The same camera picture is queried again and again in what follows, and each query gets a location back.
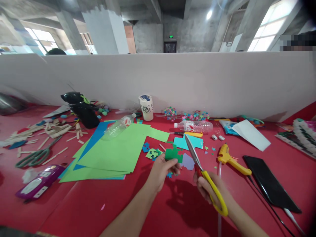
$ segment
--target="white partition wall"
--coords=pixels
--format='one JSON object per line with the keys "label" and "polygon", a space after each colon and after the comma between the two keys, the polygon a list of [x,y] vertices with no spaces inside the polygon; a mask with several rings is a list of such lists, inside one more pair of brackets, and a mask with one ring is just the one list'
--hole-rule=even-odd
{"label": "white partition wall", "polygon": [[308,52],[3,55],[0,68],[2,85],[42,104],[61,105],[60,95],[74,89],[111,108],[127,108],[148,93],[155,112],[173,106],[282,121],[316,101]]}

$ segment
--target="black phone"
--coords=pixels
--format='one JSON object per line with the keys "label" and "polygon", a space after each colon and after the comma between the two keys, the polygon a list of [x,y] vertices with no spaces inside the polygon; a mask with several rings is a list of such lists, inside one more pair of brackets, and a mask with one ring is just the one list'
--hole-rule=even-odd
{"label": "black phone", "polygon": [[264,160],[251,156],[244,156],[244,160],[248,168],[252,171],[252,175],[261,192],[271,204],[280,208],[287,208],[292,212],[302,213],[301,209],[290,198]]}

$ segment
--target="ceiling light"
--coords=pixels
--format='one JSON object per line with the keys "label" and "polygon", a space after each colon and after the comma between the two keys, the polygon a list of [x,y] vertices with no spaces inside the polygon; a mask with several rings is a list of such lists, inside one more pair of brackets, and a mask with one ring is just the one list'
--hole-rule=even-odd
{"label": "ceiling light", "polygon": [[209,11],[208,14],[206,15],[206,19],[208,20],[212,16],[212,11]]}

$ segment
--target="green scissors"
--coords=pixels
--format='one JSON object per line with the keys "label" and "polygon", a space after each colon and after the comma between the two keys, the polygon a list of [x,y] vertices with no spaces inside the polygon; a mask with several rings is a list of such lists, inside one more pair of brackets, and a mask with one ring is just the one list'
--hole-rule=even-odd
{"label": "green scissors", "polygon": [[24,159],[20,160],[18,163],[15,164],[17,168],[23,168],[25,166],[37,166],[44,162],[50,154],[50,147],[54,145],[59,139],[62,138],[62,135],[56,138],[46,149],[39,150],[33,152],[32,154],[28,155]]}

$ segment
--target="hand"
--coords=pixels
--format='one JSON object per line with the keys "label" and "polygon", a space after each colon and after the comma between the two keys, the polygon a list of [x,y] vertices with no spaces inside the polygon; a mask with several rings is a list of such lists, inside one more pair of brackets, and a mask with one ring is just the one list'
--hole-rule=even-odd
{"label": "hand", "polygon": [[[216,174],[212,172],[207,172],[207,173],[209,174],[210,178],[213,180],[214,184],[217,186],[218,191],[221,193],[226,203],[226,206],[228,208],[228,214],[229,214],[229,211],[232,210],[238,204],[236,203],[236,201],[234,200],[234,198],[232,197],[232,195],[226,188],[224,181],[222,181]],[[204,179],[203,177],[198,178],[197,173],[195,172],[193,176],[193,181],[197,183],[197,189],[199,190],[199,192],[202,194],[202,196],[205,198],[205,200],[209,204],[212,204],[212,201],[210,198],[210,195],[212,195],[212,198],[215,204],[219,208],[221,208],[220,201],[218,200],[214,190],[212,189],[211,185],[206,179]]]}
{"label": "hand", "polygon": [[153,189],[155,193],[157,193],[162,189],[166,175],[169,172],[180,174],[180,169],[181,166],[178,163],[177,159],[166,161],[165,154],[162,153],[156,158],[145,185],[147,185],[148,187]]}

